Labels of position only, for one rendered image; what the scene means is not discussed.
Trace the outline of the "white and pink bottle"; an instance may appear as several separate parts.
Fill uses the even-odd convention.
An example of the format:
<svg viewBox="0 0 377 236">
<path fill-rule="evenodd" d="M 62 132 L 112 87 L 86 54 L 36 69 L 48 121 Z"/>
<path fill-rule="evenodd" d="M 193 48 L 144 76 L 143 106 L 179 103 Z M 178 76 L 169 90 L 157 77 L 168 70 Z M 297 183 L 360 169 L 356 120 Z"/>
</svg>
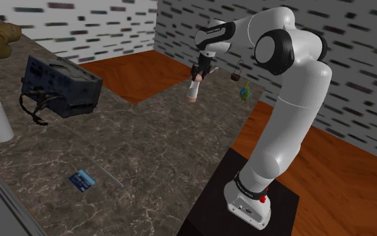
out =
<svg viewBox="0 0 377 236">
<path fill-rule="evenodd" d="M 190 103 L 194 103 L 197 100 L 198 97 L 198 90 L 199 90 L 199 85 L 201 81 L 203 80 L 203 77 L 201 74 L 197 74 L 195 78 L 191 81 L 190 87 L 188 88 L 187 91 L 187 101 Z"/>
</svg>

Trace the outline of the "blue green bird figure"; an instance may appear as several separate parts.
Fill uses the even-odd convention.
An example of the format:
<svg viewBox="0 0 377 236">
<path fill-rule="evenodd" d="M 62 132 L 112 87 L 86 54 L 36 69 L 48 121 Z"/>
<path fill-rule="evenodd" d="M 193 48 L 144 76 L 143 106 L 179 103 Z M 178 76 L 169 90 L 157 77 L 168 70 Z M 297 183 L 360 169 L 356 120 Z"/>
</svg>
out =
<svg viewBox="0 0 377 236">
<path fill-rule="evenodd" d="M 250 91 L 249 82 L 246 82 L 243 89 L 239 93 L 240 100 L 246 102 L 252 96 L 252 92 Z"/>
</svg>

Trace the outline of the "thin clear stick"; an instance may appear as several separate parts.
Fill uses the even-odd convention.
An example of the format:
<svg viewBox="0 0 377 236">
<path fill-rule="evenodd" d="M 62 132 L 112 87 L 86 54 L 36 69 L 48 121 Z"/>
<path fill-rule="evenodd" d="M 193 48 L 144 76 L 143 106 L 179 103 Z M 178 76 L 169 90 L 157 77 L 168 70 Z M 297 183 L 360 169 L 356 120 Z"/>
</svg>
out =
<svg viewBox="0 0 377 236">
<path fill-rule="evenodd" d="M 95 166 L 100 168 L 107 176 L 109 176 L 113 181 L 115 181 L 121 188 L 124 188 L 124 185 L 117 179 L 115 178 L 110 172 L 108 172 L 106 169 L 104 169 L 100 164 L 98 164 L 95 160 L 93 160 L 88 154 L 86 154 L 82 149 L 79 149 L 81 154 L 88 158 Z"/>
</svg>

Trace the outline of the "black robot stand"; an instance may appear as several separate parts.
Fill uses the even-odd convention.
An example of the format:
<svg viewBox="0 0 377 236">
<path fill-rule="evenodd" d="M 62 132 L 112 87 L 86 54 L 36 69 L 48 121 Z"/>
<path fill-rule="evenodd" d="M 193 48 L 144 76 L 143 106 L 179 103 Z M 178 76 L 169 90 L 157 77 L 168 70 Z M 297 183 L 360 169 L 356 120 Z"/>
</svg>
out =
<svg viewBox="0 0 377 236">
<path fill-rule="evenodd" d="M 247 159 L 228 149 L 176 236 L 291 236 L 299 196 L 277 180 L 269 185 L 271 219 L 258 230 L 228 210 L 224 186 Z"/>
</svg>

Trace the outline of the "blue card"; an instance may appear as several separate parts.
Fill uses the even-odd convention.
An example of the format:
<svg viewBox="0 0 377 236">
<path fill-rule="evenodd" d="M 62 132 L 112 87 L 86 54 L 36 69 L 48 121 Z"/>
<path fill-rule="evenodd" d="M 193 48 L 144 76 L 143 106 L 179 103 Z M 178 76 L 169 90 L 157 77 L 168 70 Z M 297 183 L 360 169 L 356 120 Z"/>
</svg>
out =
<svg viewBox="0 0 377 236">
<path fill-rule="evenodd" d="M 96 180 L 93 179 L 85 170 L 81 169 L 75 174 L 69 177 L 69 181 L 75 185 L 80 192 L 85 192 L 91 186 L 96 184 Z"/>
</svg>

